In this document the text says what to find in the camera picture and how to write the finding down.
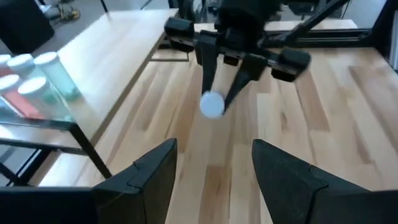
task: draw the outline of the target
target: glass jar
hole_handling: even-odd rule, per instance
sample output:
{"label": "glass jar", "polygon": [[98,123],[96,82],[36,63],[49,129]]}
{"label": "glass jar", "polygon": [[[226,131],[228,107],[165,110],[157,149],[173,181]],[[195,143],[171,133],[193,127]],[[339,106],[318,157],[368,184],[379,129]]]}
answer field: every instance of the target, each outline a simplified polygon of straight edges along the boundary
{"label": "glass jar", "polygon": [[68,106],[45,77],[25,81],[18,88],[18,93],[26,97],[46,119],[73,121]]}
{"label": "glass jar", "polygon": [[69,73],[62,65],[56,52],[47,52],[35,58],[34,63],[52,82],[56,89],[67,101],[73,101],[80,96],[80,91]]}
{"label": "glass jar", "polygon": [[7,65],[10,59],[11,55],[0,55],[0,77],[13,73]]}
{"label": "glass jar", "polygon": [[7,62],[8,67],[23,80],[30,78],[45,77],[44,72],[41,71],[34,63],[31,54],[22,54],[11,58]]}
{"label": "glass jar", "polygon": [[0,77],[0,97],[20,116],[43,118],[36,108],[17,92],[21,83],[22,80],[16,74]]}

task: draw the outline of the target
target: white cap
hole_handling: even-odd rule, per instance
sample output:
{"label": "white cap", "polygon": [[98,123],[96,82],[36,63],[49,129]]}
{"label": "white cap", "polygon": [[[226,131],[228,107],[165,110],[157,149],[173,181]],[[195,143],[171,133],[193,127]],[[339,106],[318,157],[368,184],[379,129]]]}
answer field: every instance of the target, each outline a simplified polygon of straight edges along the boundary
{"label": "white cap", "polygon": [[11,55],[0,55],[0,68],[7,66],[7,62],[10,59]]}
{"label": "white cap", "polygon": [[200,111],[205,117],[216,119],[222,117],[225,105],[224,98],[215,91],[207,91],[200,98]]}
{"label": "white cap", "polygon": [[22,54],[11,58],[7,62],[11,70],[18,72],[19,70],[34,67],[33,57],[31,54]]}
{"label": "white cap", "polygon": [[56,52],[47,52],[37,56],[34,60],[36,65],[46,65],[52,62],[59,62],[59,57]]}
{"label": "white cap", "polygon": [[16,89],[20,84],[20,78],[16,74],[6,75],[0,78],[0,95],[10,91],[12,89]]}
{"label": "white cap", "polygon": [[24,96],[40,97],[49,87],[50,82],[45,77],[31,78],[18,88],[18,93]]}

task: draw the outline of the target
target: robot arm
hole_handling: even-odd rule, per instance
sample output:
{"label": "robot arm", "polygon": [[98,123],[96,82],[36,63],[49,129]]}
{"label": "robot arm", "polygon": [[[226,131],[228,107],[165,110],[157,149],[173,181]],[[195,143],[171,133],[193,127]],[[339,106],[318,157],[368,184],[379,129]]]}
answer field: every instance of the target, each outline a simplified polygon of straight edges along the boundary
{"label": "robot arm", "polygon": [[[324,10],[290,32],[273,38],[267,36],[264,26],[279,10],[279,0],[222,0],[215,22],[216,32],[195,32],[193,22],[170,18],[165,24],[165,33],[173,48],[183,52],[195,51],[197,62],[203,67],[202,113],[209,118],[219,118],[250,81],[260,79],[266,67],[272,69],[271,74],[276,79],[296,80],[307,69],[311,56],[294,49],[283,49],[276,54],[266,50],[267,46],[289,46],[347,2],[330,2]],[[242,60],[225,98],[211,91],[220,54],[224,55],[224,63],[228,65],[237,66]]]}

